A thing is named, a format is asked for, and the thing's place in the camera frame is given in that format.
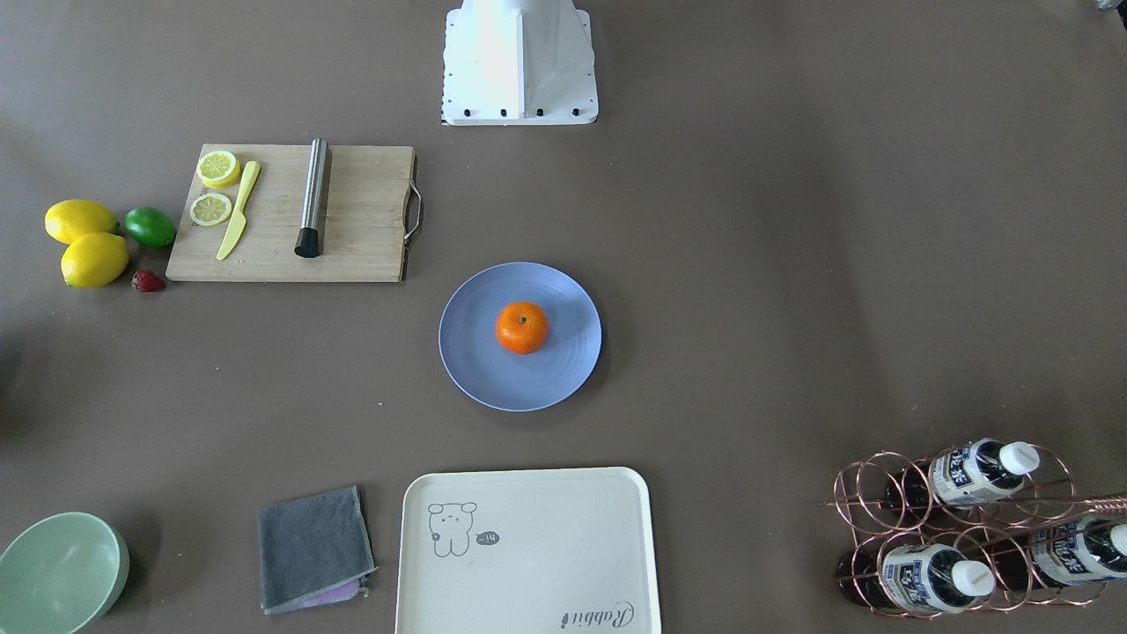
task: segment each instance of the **bottle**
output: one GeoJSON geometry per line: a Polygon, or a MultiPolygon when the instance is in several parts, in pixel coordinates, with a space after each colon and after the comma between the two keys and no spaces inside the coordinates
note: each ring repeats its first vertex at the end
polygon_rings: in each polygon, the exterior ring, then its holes
{"type": "MultiPolygon", "coordinates": [[[[1127,579],[1127,524],[1090,516],[1014,538],[1032,562],[1032,588],[1064,588],[1127,579]]],[[[1029,564],[1005,541],[994,546],[999,575],[1013,591],[1029,584],[1029,564]]]]}
{"type": "MultiPolygon", "coordinates": [[[[970,443],[931,462],[922,471],[931,481],[931,491],[942,504],[968,509],[983,502],[1003,500],[1021,490],[1024,475],[1040,465],[1040,455],[1028,443],[1003,445],[992,438],[970,443]]],[[[930,491],[920,473],[904,470],[898,479],[904,495],[889,483],[881,506],[906,509],[906,517],[924,518],[930,491]]]]}
{"type": "Polygon", "coordinates": [[[994,573],[950,546],[898,546],[885,553],[878,568],[870,555],[848,554],[837,564],[838,577],[877,573],[838,582],[854,604],[917,616],[958,614],[994,591],[994,573]]]}

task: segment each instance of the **wooden cutting board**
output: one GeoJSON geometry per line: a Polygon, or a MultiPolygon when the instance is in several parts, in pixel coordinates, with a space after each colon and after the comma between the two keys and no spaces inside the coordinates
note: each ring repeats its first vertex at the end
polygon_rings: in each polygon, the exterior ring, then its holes
{"type": "MultiPolygon", "coordinates": [[[[188,208],[207,187],[194,175],[172,243],[167,275],[202,282],[398,282],[415,149],[330,145],[325,252],[293,252],[309,172],[309,145],[205,144],[199,155],[228,150],[239,162],[263,166],[247,202],[247,227],[227,259],[215,259],[227,222],[201,226],[188,208]]],[[[239,184],[215,189],[233,203],[239,184]]]]}

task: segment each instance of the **lime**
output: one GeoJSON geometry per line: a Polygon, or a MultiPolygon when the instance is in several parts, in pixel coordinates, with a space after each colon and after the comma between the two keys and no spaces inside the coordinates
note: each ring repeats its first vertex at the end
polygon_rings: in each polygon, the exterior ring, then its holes
{"type": "Polygon", "coordinates": [[[199,157],[196,173],[208,187],[229,187],[239,180],[239,159],[227,150],[215,150],[199,157]]]}
{"type": "Polygon", "coordinates": [[[125,232],[147,247],[161,248],[176,239],[176,225],[165,212],[139,206],[125,214],[125,232]]]}
{"type": "Polygon", "coordinates": [[[231,198],[215,191],[204,194],[192,200],[188,214],[201,226],[219,224],[231,216],[231,198]]]}
{"type": "Polygon", "coordinates": [[[87,233],[66,247],[61,267],[69,285],[92,288],[116,279],[128,262],[125,238],[99,231],[87,233]]]}
{"type": "Polygon", "coordinates": [[[52,238],[70,244],[87,233],[113,232],[117,218],[94,200],[70,199],[52,205],[43,217],[43,225],[52,238]]]}

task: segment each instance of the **white bottle cap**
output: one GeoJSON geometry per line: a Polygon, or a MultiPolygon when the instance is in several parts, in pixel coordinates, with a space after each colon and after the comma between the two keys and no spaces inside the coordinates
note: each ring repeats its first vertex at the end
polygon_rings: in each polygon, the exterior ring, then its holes
{"type": "Polygon", "coordinates": [[[1111,528],[1111,547],[1127,555],[1127,524],[1111,528]]]}
{"type": "Polygon", "coordinates": [[[982,562],[958,562],[951,566],[951,581],[968,597],[985,597],[994,591],[994,573],[982,562]]]}
{"type": "Polygon", "coordinates": [[[1002,466],[1014,475],[1026,475],[1041,464],[1041,456],[1028,443],[1011,443],[999,452],[1002,466]]]}

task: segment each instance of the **whole yellow lemon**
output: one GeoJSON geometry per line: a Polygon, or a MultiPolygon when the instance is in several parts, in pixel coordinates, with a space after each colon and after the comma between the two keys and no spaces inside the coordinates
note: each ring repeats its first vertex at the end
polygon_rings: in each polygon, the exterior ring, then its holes
{"type": "Polygon", "coordinates": [[[87,233],[66,247],[61,267],[71,286],[92,288],[116,279],[130,264],[125,238],[113,233],[87,233]]]}
{"type": "Polygon", "coordinates": [[[113,232],[117,227],[117,218],[94,200],[71,199],[52,205],[43,217],[43,225],[52,238],[72,244],[87,233],[113,232]]]}

